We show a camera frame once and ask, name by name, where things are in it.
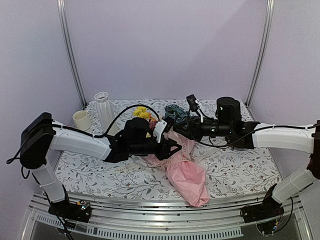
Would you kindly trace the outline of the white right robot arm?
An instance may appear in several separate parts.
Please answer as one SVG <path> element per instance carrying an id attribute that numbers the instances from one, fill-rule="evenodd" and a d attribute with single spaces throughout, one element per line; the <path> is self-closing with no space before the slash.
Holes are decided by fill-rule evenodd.
<path id="1" fill-rule="evenodd" d="M 283 179 L 268 191 L 259 206 L 262 218 L 269 218 L 278 205 L 319 181 L 319 123 L 277 125 L 243 120 L 240 102 L 229 96 L 217 99 L 215 117 L 209 117 L 194 95 L 186 100 L 189 107 L 186 120 L 173 127 L 175 132 L 199 144 L 204 137 L 224 137 L 226 143 L 220 148 L 271 151 Z"/>

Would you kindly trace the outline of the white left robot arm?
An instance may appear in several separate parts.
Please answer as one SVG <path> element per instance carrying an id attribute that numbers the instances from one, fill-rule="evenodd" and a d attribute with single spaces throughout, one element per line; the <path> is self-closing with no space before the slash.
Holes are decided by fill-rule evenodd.
<path id="1" fill-rule="evenodd" d="M 74 205 L 66 200 L 66 191 L 47 160 L 48 154 L 73 152 L 113 164 L 131 156 L 153 155 L 163 161 L 182 149 L 177 141 L 164 137 L 166 127 L 167 122 L 161 120 L 150 129 L 147 120 L 135 117 L 115 135 L 94 135 L 58 123 L 50 113 L 43 112 L 21 133 L 19 161 L 30 170 L 55 209 L 63 217 L 70 217 Z"/>

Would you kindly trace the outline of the cream printed ribbon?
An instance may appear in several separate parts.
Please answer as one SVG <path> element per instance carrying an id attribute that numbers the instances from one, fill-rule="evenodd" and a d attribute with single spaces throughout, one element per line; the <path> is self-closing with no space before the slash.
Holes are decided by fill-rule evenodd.
<path id="1" fill-rule="evenodd" d="M 178 143 L 182 145 L 182 150 L 169 159 L 158 160 L 154 155 L 139 157 L 134 162 L 117 169 L 116 172 L 120 173 L 135 168 L 156 168 L 168 171 L 179 167 L 183 171 L 194 170 L 197 165 L 192 161 L 191 153 L 194 150 L 195 142 L 186 138 L 180 139 Z"/>

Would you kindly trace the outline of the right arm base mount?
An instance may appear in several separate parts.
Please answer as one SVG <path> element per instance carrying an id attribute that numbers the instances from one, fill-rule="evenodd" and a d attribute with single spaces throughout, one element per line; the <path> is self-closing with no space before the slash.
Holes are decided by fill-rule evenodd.
<path id="1" fill-rule="evenodd" d="M 285 213 L 281 203 L 276 202 L 273 196 L 273 190 L 277 184 L 274 184 L 264 196 L 262 203 L 256 205 L 246 205 L 240 210 L 240 216 L 245 223 L 265 220 L 268 218 L 283 215 Z"/>

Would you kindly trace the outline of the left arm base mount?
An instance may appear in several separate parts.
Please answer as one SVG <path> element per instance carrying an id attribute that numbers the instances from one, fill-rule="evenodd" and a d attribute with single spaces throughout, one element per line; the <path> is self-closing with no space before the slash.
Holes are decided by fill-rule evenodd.
<path id="1" fill-rule="evenodd" d="M 92 213 L 90 202 L 81 199 L 76 203 L 72 203 L 70 202 L 64 185 L 62 185 L 62 188 L 64 191 L 64 199 L 55 203 L 48 200 L 50 205 L 48 212 L 63 219 L 88 223 Z"/>

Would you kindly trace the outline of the pink flower bouquet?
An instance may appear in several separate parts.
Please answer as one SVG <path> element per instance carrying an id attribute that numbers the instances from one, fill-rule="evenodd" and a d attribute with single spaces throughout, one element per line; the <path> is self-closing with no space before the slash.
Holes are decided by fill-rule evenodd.
<path id="1" fill-rule="evenodd" d="M 195 141 L 173 130 L 170 130 L 165 136 L 176 141 L 182 146 L 182 149 L 162 161 L 154 155 L 148 155 L 143 159 L 149 167 L 163 170 L 168 181 L 190 206 L 200 207 L 207 204 L 210 196 L 205 186 L 206 171 L 194 163 L 191 157 Z"/>

